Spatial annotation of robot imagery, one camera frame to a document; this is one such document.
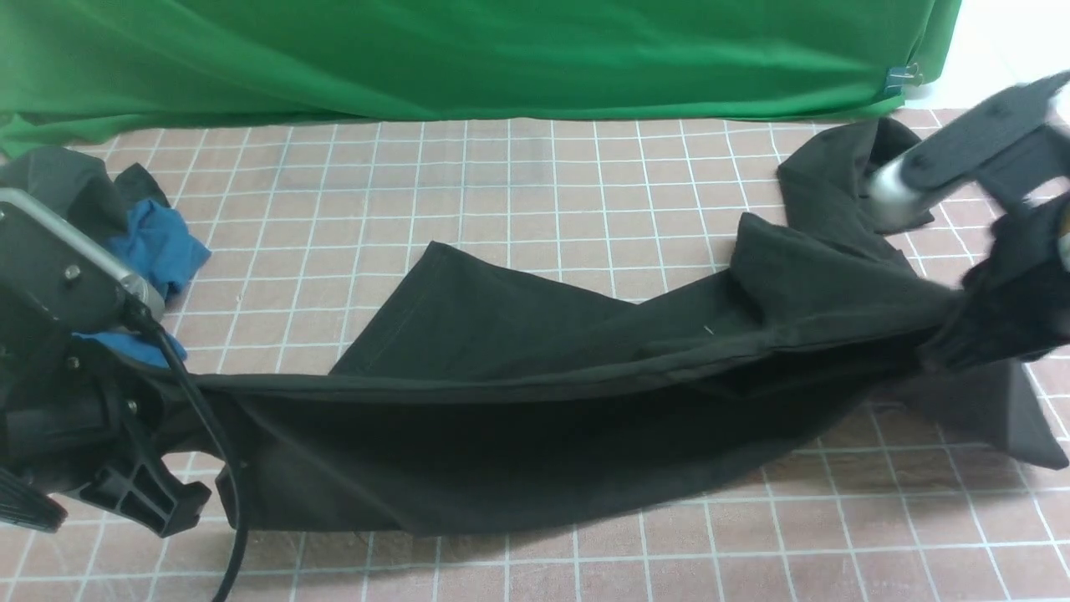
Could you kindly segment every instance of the green cloth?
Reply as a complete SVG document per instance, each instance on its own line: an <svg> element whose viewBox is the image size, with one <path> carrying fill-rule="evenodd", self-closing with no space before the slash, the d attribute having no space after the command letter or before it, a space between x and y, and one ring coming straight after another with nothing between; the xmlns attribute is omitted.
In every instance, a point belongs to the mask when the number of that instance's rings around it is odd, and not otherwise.
<svg viewBox="0 0 1070 602"><path fill-rule="evenodd" d="M0 2L0 151L296 121L789 119L902 103L961 0Z"/></svg>

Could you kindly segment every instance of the black plastic part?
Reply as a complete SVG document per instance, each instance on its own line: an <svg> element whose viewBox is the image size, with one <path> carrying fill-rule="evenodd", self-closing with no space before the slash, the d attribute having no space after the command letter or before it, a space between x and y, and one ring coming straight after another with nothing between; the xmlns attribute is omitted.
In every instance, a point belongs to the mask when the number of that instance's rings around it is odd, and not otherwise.
<svg viewBox="0 0 1070 602"><path fill-rule="evenodd" d="M101 396L92 358L67 351L72 353L65 358L10 391L4 404L9 458L63 454L108 445L117 437L118 419Z"/></svg>
<svg viewBox="0 0 1070 602"><path fill-rule="evenodd" d="M979 169L994 167L990 161L1012 148L1014 154L1027 153L1033 142L1023 145L1023 140L1048 127L1051 99L1067 83L1070 71L1013 86L989 97L904 155L900 173L903 184L932 192L976 179L973 175ZM1015 169L1029 169L1025 163L1008 160Z"/></svg>
<svg viewBox="0 0 1070 602"><path fill-rule="evenodd" d="M0 284L7 294L72 333L117 324L126 296L122 285L18 206L0 207ZM77 277L64 277L70 265L78 266Z"/></svg>
<svg viewBox="0 0 1070 602"><path fill-rule="evenodd" d="M203 483L183 484L164 465L148 433L120 408L123 436L117 453L92 482L64 495L143 525L162 538L192 529L212 496Z"/></svg>
<svg viewBox="0 0 1070 602"><path fill-rule="evenodd" d="M66 510L0 468L0 521L46 534L55 534L67 518Z"/></svg>
<svg viewBox="0 0 1070 602"><path fill-rule="evenodd" d="M1050 125L1033 130L974 173L1005 212L1023 217L1028 210L1023 200L1060 176L1070 176L1070 138Z"/></svg>

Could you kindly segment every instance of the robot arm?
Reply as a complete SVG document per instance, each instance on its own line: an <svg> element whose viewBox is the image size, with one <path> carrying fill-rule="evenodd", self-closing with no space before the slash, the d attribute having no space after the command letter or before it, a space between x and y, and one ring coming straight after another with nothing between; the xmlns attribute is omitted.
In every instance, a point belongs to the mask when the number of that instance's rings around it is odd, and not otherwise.
<svg viewBox="0 0 1070 602"><path fill-rule="evenodd" d="M124 397L98 344L71 337L139 334L159 348L230 470L239 510L221 601L248 539L243 469L159 325L163 311L159 293L105 248L30 195L0 188L0 521L54 532L66 512L42 492L66 492L160 537L197 525L211 492L164 465L147 427L160 416Z"/></svg>
<svg viewBox="0 0 1070 602"><path fill-rule="evenodd" d="M930 370L1008 357L1039 359L1070 344L1070 192L1028 195L1070 175L1070 136L1048 121L1070 72L1008 88L878 169L865 206L884 230L907 227L968 182L1003 209L988 258L963 278L954 317L918 350Z"/></svg>

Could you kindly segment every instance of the wrinkled fabric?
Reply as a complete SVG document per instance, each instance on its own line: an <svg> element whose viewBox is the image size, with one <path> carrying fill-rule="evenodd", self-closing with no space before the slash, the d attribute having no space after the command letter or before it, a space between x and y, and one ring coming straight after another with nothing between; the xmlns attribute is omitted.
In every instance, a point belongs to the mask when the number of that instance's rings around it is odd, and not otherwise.
<svg viewBox="0 0 1070 602"><path fill-rule="evenodd" d="M962 295L859 209L866 175L917 141L888 119L819 134L778 169L788 226L745 214L727 269L643 304L432 243L328 376L197 376L247 464L250 526L571 525L730 485L874 393L1065 467L1021 364L919 367ZM114 372L156 391L160 452L213 452L166 372Z"/></svg>
<svg viewBox="0 0 1070 602"><path fill-rule="evenodd" d="M107 249L146 278L164 300L181 294L212 256L178 211L148 198L131 209L125 235L109 240Z"/></svg>

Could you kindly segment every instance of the blue cloth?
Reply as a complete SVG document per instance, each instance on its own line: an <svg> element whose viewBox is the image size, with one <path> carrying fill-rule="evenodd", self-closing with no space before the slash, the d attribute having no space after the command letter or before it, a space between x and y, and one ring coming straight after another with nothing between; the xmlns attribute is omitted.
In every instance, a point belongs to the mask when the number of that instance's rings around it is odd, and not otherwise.
<svg viewBox="0 0 1070 602"><path fill-rule="evenodd" d="M189 233L178 211L152 199L141 200L131 209L126 235L112 237L106 247L147 279L165 300L185 290L197 269L212 256L212 251ZM140 362L167 367L155 345L134 335L100 333L79 337L95 339ZM182 345L173 337L171 343L185 360L186 351Z"/></svg>

